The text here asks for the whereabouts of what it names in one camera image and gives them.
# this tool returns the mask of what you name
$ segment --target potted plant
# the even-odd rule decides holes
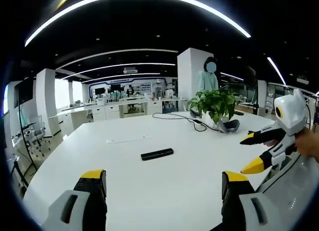
[[[207,119],[210,119],[213,121],[211,124],[218,127],[218,122],[223,121],[223,117],[228,116],[230,120],[234,116],[235,103],[234,93],[222,88],[197,92],[188,106],[190,109],[196,107],[207,125],[209,125]]]

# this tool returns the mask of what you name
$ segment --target window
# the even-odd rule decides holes
[[[8,85],[5,86],[3,96],[3,114],[8,112]]]
[[[57,109],[70,105],[69,82],[67,80],[55,79],[55,107]]]
[[[72,88],[73,88],[73,102],[78,100],[83,102],[82,83],[78,81],[73,81]]]

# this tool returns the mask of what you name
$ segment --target green plant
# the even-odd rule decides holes
[[[196,93],[196,96],[188,103],[188,107],[196,107],[200,114],[202,111],[208,111],[209,116],[215,124],[223,116],[229,117],[229,120],[234,116],[235,112],[235,96],[227,89],[206,90]]]

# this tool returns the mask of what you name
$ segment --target white desk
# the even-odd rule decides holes
[[[241,124],[232,134],[196,132],[187,120],[152,116],[83,124],[41,165],[23,202],[42,224],[48,207],[84,172],[105,169],[107,231],[208,231],[221,222],[222,172],[239,172],[267,149],[239,142],[248,130],[260,130],[272,120],[252,114],[235,118]],[[145,135],[150,138],[107,143]],[[140,154],[166,148],[174,154],[141,160]],[[267,173],[248,176],[254,188]]]

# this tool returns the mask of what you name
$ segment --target person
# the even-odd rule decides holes
[[[127,91],[126,91],[126,94],[127,94],[128,97],[130,96],[130,90],[131,90],[131,95],[134,94],[134,89],[133,89],[132,85],[130,85],[129,88],[130,89],[127,89]]]
[[[218,90],[218,81],[214,74],[216,69],[215,59],[208,57],[204,63],[204,70],[198,73],[198,91]]]
[[[297,151],[302,155],[314,157],[317,163],[319,163],[319,134],[315,134],[308,128],[304,128],[295,137]],[[278,141],[274,140],[267,146],[273,146],[277,143]]]

